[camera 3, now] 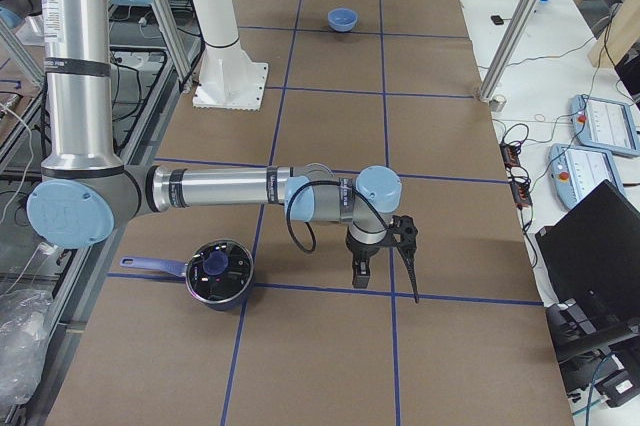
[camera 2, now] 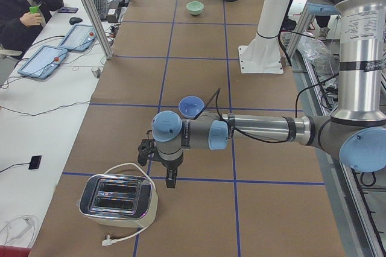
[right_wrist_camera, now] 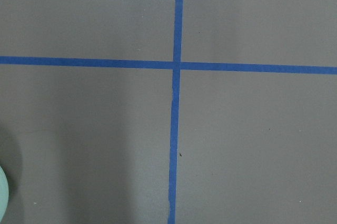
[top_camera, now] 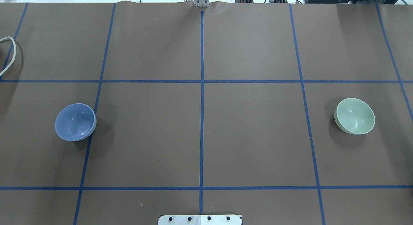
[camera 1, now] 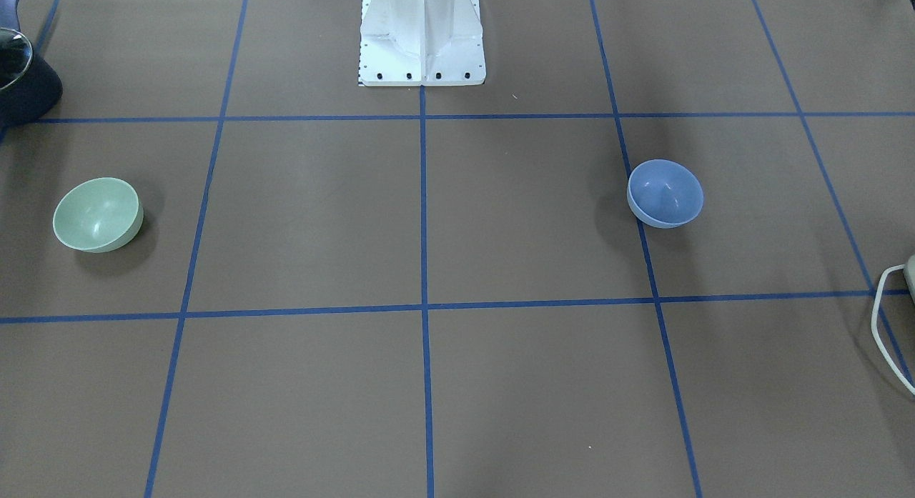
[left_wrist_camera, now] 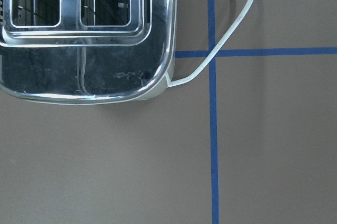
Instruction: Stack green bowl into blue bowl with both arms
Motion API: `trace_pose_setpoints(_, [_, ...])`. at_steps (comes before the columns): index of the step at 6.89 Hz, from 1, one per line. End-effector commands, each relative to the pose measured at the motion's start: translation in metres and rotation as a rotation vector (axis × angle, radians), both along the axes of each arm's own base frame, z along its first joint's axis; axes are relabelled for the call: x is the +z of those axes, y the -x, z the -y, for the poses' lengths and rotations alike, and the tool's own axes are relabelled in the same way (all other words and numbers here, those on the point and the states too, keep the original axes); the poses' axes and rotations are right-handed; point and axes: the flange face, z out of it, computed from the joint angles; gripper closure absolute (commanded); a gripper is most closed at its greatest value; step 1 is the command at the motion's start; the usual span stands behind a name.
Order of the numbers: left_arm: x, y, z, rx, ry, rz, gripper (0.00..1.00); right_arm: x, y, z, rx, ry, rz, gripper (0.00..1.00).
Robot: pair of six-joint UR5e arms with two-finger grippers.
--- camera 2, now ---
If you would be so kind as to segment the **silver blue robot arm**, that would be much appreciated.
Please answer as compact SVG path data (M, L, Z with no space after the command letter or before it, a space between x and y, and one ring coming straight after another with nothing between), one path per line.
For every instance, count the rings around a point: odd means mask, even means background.
M138 148L138 161L158 161L174 188L185 149L222 150L232 137L266 143L298 142L319 148L363 173L385 167L385 115L379 109L384 68L385 0L309 0L313 14L341 15L338 105L330 116L301 118L204 112L181 119L158 113Z

